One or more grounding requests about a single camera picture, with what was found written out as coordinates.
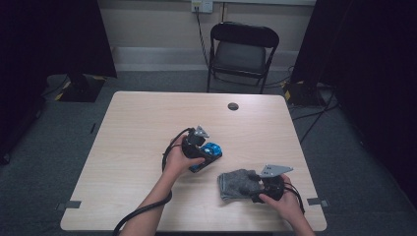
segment wall outlet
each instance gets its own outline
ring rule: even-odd
[[[212,13],[212,0],[192,0],[191,12]]]

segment wooden table top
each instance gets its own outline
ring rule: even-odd
[[[239,108],[228,109],[235,102]],[[293,167],[287,173],[303,199],[315,231],[327,227],[322,207],[309,206],[317,193],[285,100],[279,95],[116,92],[104,116],[71,201],[64,230],[113,230],[147,196],[161,174],[161,159],[171,139],[201,125],[207,142],[223,157],[175,183],[158,231],[287,231],[291,227],[267,205],[250,199],[224,202],[217,176],[266,164]]]

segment gray cloth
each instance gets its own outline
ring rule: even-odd
[[[239,169],[229,173],[222,173],[217,177],[220,188],[220,197],[225,201],[229,199],[250,199],[240,190],[247,192],[261,189],[259,182],[249,179],[249,175],[256,175],[255,170]]]

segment baseboard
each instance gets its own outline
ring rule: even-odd
[[[202,49],[113,47],[116,71],[190,71],[206,70]],[[270,69],[286,71],[295,64],[298,51],[278,51]]]

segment black folding chair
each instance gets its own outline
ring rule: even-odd
[[[211,74],[230,74],[262,81],[260,94],[264,92],[273,53],[279,44],[279,36],[270,28],[224,22],[215,25],[210,32],[208,87]],[[267,58],[267,49],[271,49]]]

